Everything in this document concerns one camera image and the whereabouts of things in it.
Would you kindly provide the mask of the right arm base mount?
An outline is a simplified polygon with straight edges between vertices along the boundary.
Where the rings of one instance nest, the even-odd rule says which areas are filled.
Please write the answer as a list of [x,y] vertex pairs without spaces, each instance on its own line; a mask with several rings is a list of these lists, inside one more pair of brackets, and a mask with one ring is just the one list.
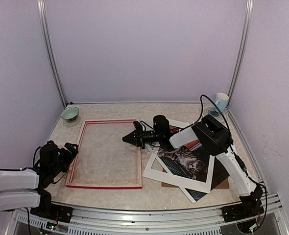
[[256,186],[249,196],[240,196],[241,203],[222,208],[224,222],[232,222],[258,214],[263,214],[264,208],[261,203],[263,190],[260,186]]

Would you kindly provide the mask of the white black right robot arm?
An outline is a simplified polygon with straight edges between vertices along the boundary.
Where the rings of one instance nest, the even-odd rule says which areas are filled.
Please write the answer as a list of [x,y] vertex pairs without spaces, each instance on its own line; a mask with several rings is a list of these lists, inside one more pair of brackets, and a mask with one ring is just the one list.
[[150,131],[143,129],[141,121],[134,121],[133,125],[135,129],[122,137],[122,141],[136,147],[144,148],[147,143],[158,142],[162,149],[174,151],[192,141],[200,142],[210,156],[221,162],[237,186],[241,203],[228,210],[242,217],[266,211],[267,203],[262,203],[261,198],[267,197],[267,189],[247,171],[234,146],[228,123],[222,124],[211,115],[200,115],[192,124],[172,133],[169,120],[164,115],[156,115]]

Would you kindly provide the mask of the cat and books photo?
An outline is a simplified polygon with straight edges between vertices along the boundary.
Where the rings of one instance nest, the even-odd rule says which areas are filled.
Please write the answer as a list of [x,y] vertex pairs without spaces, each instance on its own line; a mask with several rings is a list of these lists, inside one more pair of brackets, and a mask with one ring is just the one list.
[[229,174],[199,141],[172,151],[153,147],[143,177],[178,187],[194,204],[213,189],[229,189]]

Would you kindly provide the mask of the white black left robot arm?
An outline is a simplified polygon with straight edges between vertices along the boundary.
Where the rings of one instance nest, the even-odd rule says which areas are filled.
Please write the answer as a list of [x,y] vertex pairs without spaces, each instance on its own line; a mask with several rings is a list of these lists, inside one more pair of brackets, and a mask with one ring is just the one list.
[[32,167],[0,168],[0,212],[28,208],[36,216],[56,221],[70,220],[73,209],[52,202],[48,186],[57,184],[55,178],[66,174],[79,153],[77,144],[65,143],[59,148],[54,141],[39,146]]

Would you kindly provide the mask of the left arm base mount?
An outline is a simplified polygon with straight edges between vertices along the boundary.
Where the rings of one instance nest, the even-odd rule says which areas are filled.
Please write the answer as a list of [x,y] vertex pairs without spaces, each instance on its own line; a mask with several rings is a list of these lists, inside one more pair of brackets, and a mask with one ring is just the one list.
[[41,201],[40,205],[38,207],[31,208],[30,212],[33,215],[54,220],[56,222],[70,223],[73,208],[54,204],[51,201]]

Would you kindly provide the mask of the white mat board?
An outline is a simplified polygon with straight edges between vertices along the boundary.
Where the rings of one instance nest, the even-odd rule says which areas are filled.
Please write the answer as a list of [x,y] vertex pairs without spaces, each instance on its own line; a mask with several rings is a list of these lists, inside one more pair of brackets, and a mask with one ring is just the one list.
[[[173,119],[169,119],[169,125],[174,127],[179,127],[180,129],[184,129],[184,127],[188,126],[188,122],[181,122]],[[171,143],[175,144],[175,147],[179,146],[179,144],[188,144],[192,141],[198,141],[198,138],[196,134],[193,132],[191,127],[188,128],[188,130],[183,130],[183,134],[179,134],[179,137],[172,137]],[[214,163],[215,163],[215,157],[211,156],[209,157],[209,165],[208,165],[208,173],[206,177],[206,181],[198,181],[190,178],[186,178],[183,176],[178,176],[172,174],[172,172],[169,170],[169,168],[164,164],[164,162],[157,156],[158,147],[155,147],[153,152],[151,152],[151,156],[147,162],[147,165],[143,171],[143,177],[152,179],[155,181],[159,181],[162,183],[167,183],[170,185],[174,185],[177,187],[180,187],[182,189],[188,188],[195,191],[200,191],[203,193],[210,193],[211,186],[212,186],[212,179],[213,179],[213,171],[214,171]],[[159,165],[164,169],[166,172],[163,172],[163,170],[156,170],[153,169],[152,166],[154,163],[159,163]]]

